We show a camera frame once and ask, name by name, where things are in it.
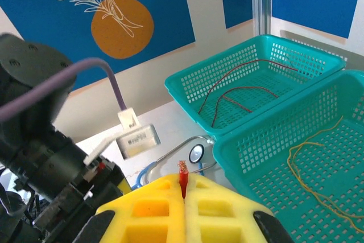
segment teal basket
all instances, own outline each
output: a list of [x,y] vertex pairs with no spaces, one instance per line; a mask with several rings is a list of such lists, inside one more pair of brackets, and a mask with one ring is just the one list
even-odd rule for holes
[[[219,139],[216,161],[237,191],[266,205],[295,242],[364,242],[347,220],[305,191],[287,165],[289,148],[314,133],[296,157],[302,179],[343,211],[364,215],[364,74],[342,71]],[[354,220],[364,229],[364,219]]]
[[[216,85],[198,113],[217,81],[236,66],[256,59],[273,60],[298,71],[267,61],[241,66]],[[195,122],[218,138],[344,66],[341,58],[326,52],[272,35],[261,35],[170,76],[166,87]],[[233,90],[226,94],[228,100],[220,100],[212,127],[218,99],[236,87],[263,87],[278,98],[263,89]]]

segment stripped wire end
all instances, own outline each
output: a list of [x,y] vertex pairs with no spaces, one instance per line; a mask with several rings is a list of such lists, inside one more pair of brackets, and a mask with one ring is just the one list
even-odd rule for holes
[[180,167],[180,176],[179,176],[179,182],[181,186],[181,192],[183,199],[186,197],[186,189],[187,189],[187,183],[188,183],[188,169],[186,165],[185,160],[180,160],[178,162],[178,166]]

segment purple cable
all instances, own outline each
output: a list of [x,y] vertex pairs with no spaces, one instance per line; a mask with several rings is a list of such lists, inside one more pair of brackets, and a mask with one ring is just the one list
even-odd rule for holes
[[106,72],[110,80],[111,86],[113,87],[120,109],[125,110],[126,105],[121,95],[118,82],[116,81],[115,75],[108,63],[100,58],[86,58],[84,60],[78,61],[73,65],[70,65],[67,68],[64,68],[62,71],[46,79],[46,81],[37,85],[32,90],[29,90],[27,93],[12,100],[11,102],[8,102],[6,105],[1,107],[0,122],[7,121],[13,116],[22,112],[23,110],[26,110],[27,108],[50,94],[55,89],[61,87],[64,83],[66,83],[72,77],[75,77],[78,73],[95,66],[101,67]]

